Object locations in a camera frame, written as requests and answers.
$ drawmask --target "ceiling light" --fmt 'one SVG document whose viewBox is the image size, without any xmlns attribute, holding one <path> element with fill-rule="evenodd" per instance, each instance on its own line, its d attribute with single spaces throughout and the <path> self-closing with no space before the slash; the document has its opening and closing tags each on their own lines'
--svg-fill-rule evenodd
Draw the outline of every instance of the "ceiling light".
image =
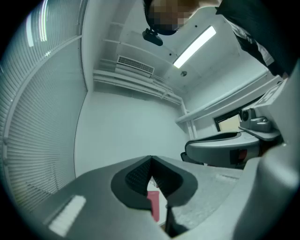
<svg viewBox="0 0 300 240">
<path fill-rule="evenodd" d="M 205 30 L 174 62 L 174 66 L 180 68 L 203 44 L 216 34 L 215 29 L 210 26 Z"/>
</svg>

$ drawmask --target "window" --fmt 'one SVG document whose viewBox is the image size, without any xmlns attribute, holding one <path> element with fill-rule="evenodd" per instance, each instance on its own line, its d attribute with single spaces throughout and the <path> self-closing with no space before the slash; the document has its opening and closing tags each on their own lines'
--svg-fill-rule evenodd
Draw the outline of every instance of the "window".
<svg viewBox="0 0 300 240">
<path fill-rule="evenodd" d="M 262 96 L 263 95 L 231 112 L 225 113 L 219 117 L 214 118 L 217 131 L 228 132 L 239 130 L 243 109 L 245 107 L 254 105 Z"/>
</svg>

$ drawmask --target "air vent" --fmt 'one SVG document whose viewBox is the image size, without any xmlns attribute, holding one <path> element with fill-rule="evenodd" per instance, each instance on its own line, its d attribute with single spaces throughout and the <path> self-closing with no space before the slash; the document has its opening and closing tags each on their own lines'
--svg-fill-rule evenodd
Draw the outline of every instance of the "air vent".
<svg viewBox="0 0 300 240">
<path fill-rule="evenodd" d="M 117 63 L 139 69 L 139 70 L 149 73 L 151 75 L 154 73 L 154 67 L 151 67 L 151 66 L 143 64 L 139 61 L 136 61 L 136 60 L 133 60 L 130 58 L 126 58 L 123 56 L 119 56 Z"/>
</svg>

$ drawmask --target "person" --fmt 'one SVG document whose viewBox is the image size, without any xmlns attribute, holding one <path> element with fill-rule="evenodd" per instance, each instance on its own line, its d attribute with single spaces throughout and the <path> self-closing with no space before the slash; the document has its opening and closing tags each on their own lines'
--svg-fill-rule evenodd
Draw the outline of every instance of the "person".
<svg viewBox="0 0 300 240">
<path fill-rule="evenodd" d="M 297 8 L 272 0 L 143 0 L 148 25 L 172 35 L 195 12 L 215 7 L 231 25 L 242 48 L 273 75 L 287 78 L 299 58 Z"/>
</svg>

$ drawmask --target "ceiling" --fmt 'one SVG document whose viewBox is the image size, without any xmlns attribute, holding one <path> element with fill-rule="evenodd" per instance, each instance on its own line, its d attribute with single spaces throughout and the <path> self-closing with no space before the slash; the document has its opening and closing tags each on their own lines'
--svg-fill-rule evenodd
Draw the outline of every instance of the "ceiling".
<svg viewBox="0 0 300 240">
<path fill-rule="evenodd" d="M 105 27 L 100 38 L 100 59 L 116 61 L 118 55 L 129 57 L 155 68 L 154 74 L 173 86 L 187 92 L 195 82 L 203 81 L 216 73 L 229 59 L 239 55 L 238 43 L 230 25 L 222 16 L 215 15 L 214 7 L 198 10 L 196 14 L 172 36 L 160 36 L 163 46 L 156 46 L 142 37 L 149 26 L 145 20 L 142 0 L 113 0 Z M 177 57 L 209 26 L 216 35 L 205 43 L 180 69 L 173 66 Z"/>
</svg>

